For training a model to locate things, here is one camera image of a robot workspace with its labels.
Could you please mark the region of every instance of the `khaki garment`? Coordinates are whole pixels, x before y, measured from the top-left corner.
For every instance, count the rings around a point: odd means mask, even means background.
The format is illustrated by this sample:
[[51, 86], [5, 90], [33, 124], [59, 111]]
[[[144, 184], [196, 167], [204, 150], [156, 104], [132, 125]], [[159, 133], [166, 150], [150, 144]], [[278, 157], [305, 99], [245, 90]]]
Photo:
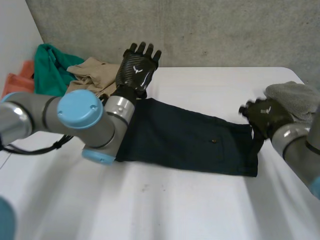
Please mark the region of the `khaki garment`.
[[84, 63], [69, 66], [67, 71], [74, 74], [76, 80], [71, 81], [67, 93], [87, 89], [97, 97], [102, 94], [108, 97], [116, 90], [115, 78], [119, 69], [118, 64], [101, 62], [93, 57], [89, 57]]

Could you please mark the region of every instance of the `gray wall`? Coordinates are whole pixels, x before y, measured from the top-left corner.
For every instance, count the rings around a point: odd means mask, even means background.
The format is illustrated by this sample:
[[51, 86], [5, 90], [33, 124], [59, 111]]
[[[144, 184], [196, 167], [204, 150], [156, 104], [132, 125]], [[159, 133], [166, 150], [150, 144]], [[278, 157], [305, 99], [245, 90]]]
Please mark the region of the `gray wall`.
[[120, 63], [152, 42], [163, 67], [287, 67], [320, 89], [319, 0], [26, 0], [43, 40]]

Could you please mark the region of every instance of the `white table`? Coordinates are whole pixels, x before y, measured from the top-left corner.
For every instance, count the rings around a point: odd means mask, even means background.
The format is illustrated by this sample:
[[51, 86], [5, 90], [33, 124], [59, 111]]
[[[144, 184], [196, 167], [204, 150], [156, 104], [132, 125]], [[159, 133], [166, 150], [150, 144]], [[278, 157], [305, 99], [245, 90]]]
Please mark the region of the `white table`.
[[[159, 68], [148, 96], [233, 123], [270, 84], [300, 79], [282, 67]], [[26, 149], [60, 135], [36, 133]], [[257, 178], [133, 163], [103, 166], [73, 139], [40, 156], [11, 155], [0, 195], [13, 205], [18, 240], [318, 240], [320, 201], [267, 141]]]

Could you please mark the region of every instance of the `robotic arm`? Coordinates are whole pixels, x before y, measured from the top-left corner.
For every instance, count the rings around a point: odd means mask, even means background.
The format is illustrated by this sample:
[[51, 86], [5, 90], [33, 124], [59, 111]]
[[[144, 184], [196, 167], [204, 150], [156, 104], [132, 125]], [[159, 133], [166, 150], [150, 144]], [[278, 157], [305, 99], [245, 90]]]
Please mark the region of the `robotic arm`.
[[291, 115], [272, 99], [248, 101], [239, 113], [248, 119], [255, 138], [271, 139], [278, 154], [320, 200], [320, 108], [310, 131], [305, 125], [294, 123]]
[[88, 90], [76, 90], [63, 97], [14, 92], [0, 103], [0, 143], [7, 146], [38, 131], [79, 137], [85, 146], [82, 156], [111, 164], [116, 158], [136, 98], [146, 98], [146, 88], [158, 68], [161, 51], [152, 58], [153, 45], [133, 43], [123, 54], [116, 75], [116, 91], [103, 106]]

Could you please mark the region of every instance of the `green cloth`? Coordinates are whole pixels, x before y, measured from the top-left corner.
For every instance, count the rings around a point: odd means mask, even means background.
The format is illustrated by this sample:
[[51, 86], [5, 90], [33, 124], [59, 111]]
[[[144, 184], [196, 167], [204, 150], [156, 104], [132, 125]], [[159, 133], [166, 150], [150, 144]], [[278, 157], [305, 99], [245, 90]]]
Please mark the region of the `green cloth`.
[[69, 83], [76, 79], [67, 68], [83, 62], [82, 58], [65, 54], [50, 44], [39, 45], [34, 57], [34, 92], [63, 96]]

